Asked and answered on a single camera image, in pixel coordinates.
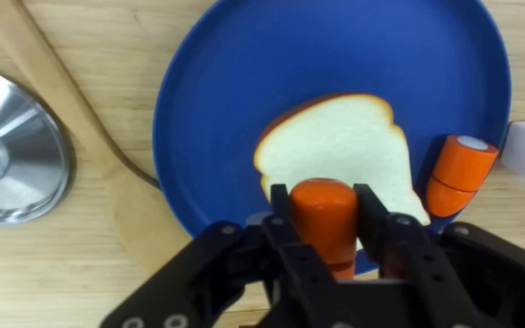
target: metal bowl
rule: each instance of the metal bowl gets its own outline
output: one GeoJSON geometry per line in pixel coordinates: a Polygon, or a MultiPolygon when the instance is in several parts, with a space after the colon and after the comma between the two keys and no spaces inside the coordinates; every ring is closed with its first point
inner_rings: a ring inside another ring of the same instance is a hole
{"type": "Polygon", "coordinates": [[[68,147],[46,107],[0,74],[0,223],[44,214],[70,178],[68,147]]]}

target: screw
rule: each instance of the screw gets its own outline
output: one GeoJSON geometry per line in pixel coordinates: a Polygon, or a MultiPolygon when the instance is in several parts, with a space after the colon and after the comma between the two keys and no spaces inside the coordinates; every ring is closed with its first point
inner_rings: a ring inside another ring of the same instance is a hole
{"type": "Polygon", "coordinates": [[[407,216],[398,216],[396,222],[403,225],[411,225],[411,220],[407,216]]]}
{"type": "Polygon", "coordinates": [[[225,234],[232,234],[232,233],[238,231],[238,227],[236,227],[236,225],[223,225],[221,231],[223,231],[225,234]]]}
{"type": "Polygon", "coordinates": [[[272,222],[274,225],[283,225],[283,223],[285,223],[285,220],[280,218],[280,216],[272,218],[270,222],[272,222]]]}
{"type": "Polygon", "coordinates": [[[456,233],[462,233],[462,234],[469,234],[469,229],[467,229],[467,225],[456,225],[456,227],[453,227],[456,233]]]}
{"type": "Polygon", "coordinates": [[[146,328],[146,322],[141,316],[126,318],[121,328],[146,328]]]}
{"type": "Polygon", "coordinates": [[[170,315],[165,322],[165,328],[188,328],[190,320],[183,313],[170,315]]]}
{"type": "Polygon", "coordinates": [[[332,328],[354,328],[354,326],[349,322],[334,322],[332,328]]]}

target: orange object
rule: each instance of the orange object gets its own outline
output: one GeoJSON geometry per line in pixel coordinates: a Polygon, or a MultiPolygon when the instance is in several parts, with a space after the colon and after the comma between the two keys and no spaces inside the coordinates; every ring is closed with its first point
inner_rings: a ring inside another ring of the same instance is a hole
{"type": "Polygon", "coordinates": [[[429,213],[451,216],[462,211],[486,182],[498,152],[480,138],[449,134],[427,183],[429,213]]]}
{"type": "Polygon", "coordinates": [[[340,180],[311,178],[300,182],[290,198],[301,240],[316,247],[338,278],[354,278],[356,191],[340,180]]]}

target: wooden table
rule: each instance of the wooden table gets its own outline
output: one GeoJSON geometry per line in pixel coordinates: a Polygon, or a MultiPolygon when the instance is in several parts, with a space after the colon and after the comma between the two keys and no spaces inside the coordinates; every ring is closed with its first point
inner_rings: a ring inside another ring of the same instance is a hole
{"type": "MultiPolygon", "coordinates": [[[[163,72],[210,0],[26,0],[117,143],[152,167],[152,112],[163,72]]],[[[487,0],[507,41],[513,120],[525,120],[525,0],[487,0]]],[[[30,87],[0,47],[0,72],[30,87]]],[[[41,220],[0,227],[0,328],[84,328],[145,278],[106,218],[103,178],[81,143],[63,203],[41,220]]],[[[525,178],[496,167],[462,214],[525,247],[525,178]]],[[[221,326],[261,315],[250,293],[221,326]]]]}

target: white bread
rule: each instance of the white bread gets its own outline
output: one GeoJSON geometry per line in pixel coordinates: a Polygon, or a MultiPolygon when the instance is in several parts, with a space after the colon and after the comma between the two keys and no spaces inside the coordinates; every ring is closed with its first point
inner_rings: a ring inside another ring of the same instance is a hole
{"type": "Polygon", "coordinates": [[[389,211],[431,222],[413,189],[405,132],[380,96],[338,94],[296,109],[263,134],[254,162],[267,196],[272,183],[338,178],[369,183],[389,211]]]}

